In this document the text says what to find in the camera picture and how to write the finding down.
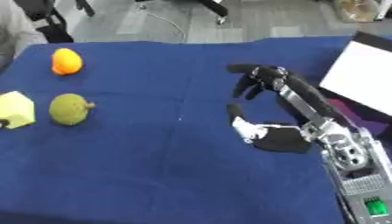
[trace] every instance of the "metal robotic arm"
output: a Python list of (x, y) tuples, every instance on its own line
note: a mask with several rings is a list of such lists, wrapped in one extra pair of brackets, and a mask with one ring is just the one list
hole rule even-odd
[(315, 87), (282, 67), (237, 64), (228, 70), (244, 74), (234, 97), (248, 88), (247, 99), (263, 90), (274, 91), (297, 120), (298, 126), (252, 124), (238, 105), (229, 104), (230, 122), (245, 143), (263, 150), (299, 153), (316, 143), (346, 223), (392, 223), (392, 166), (382, 144), (367, 129), (356, 127)]

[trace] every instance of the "yellow sponge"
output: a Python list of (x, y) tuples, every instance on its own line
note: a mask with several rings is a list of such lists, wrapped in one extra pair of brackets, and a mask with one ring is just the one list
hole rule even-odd
[(0, 94), (0, 119), (8, 120), (11, 130), (34, 123), (34, 102), (18, 91)]

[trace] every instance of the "orange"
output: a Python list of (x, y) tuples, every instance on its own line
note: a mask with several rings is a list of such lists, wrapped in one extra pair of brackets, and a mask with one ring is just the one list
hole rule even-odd
[(83, 66), (81, 56), (68, 48), (59, 48), (52, 55), (52, 70), (58, 75), (74, 74)]

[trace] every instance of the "person's arm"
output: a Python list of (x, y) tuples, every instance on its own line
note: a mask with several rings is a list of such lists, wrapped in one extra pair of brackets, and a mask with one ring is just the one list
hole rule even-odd
[(1, 23), (15, 40), (15, 57), (27, 46), (47, 43), (45, 37), (35, 31), (32, 21), (13, 0), (0, 0)]

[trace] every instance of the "blue tablecloth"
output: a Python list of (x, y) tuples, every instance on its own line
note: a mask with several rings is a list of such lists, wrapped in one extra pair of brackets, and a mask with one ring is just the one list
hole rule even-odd
[[(342, 223), (316, 147), (261, 151), (230, 128), (225, 106), (239, 76), (226, 64), (279, 65), (319, 79), (347, 41), (27, 49), (0, 77), (0, 91), (29, 96), (37, 115), (33, 125), (0, 131), (0, 223)], [(83, 57), (79, 73), (52, 73), (60, 46)], [(48, 106), (62, 93), (97, 108), (80, 125), (56, 125)], [(293, 121), (273, 94), (244, 108), (254, 122)]]

